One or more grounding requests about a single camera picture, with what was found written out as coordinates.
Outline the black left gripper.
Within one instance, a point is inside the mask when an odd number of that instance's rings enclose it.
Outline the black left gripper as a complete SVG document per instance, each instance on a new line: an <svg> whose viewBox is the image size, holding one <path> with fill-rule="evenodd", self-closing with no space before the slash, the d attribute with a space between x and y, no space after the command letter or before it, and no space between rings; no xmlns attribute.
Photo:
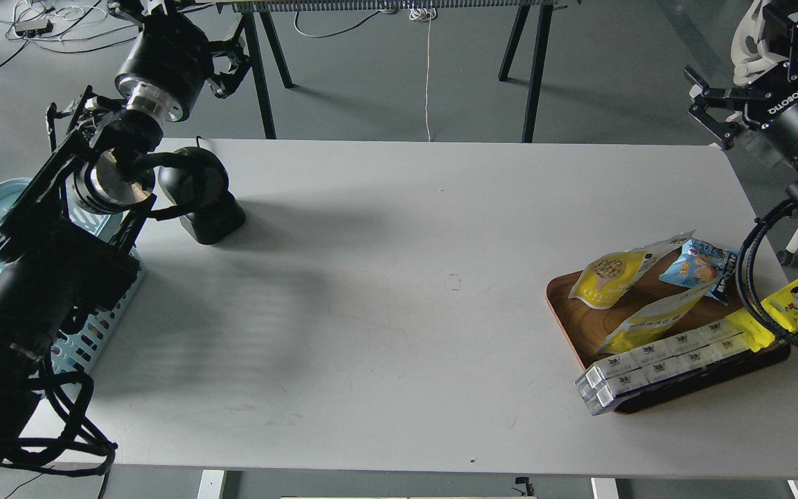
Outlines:
<svg viewBox="0 0 798 499"><path fill-rule="evenodd" d="M209 41L175 1L116 1L114 15L139 27L115 86L128 110L158 123L186 120L208 78L216 98L234 95L252 67L241 34ZM212 73L211 58L227 59L227 69Z"/></svg>

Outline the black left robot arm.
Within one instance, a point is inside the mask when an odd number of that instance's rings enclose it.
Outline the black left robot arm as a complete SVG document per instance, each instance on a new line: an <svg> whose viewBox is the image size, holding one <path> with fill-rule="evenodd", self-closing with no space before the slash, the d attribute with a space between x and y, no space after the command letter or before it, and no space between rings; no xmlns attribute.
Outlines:
<svg viewBox="0 0 798 499"><path fill-rule="evenodd" d="M77 476L107 474L116 445L87 417L93 380L56 373L51 349L129 293L146 221L179 219L203 245L246 221L212 152L158 151L164 124L186 120L205 83L226 98L247 75L246 22L210 40L173 1L109 10L139 29L115 76L119 98L85 89L66 136L0 220L0 468L48 473L70 450L103 458Z"/></svg>

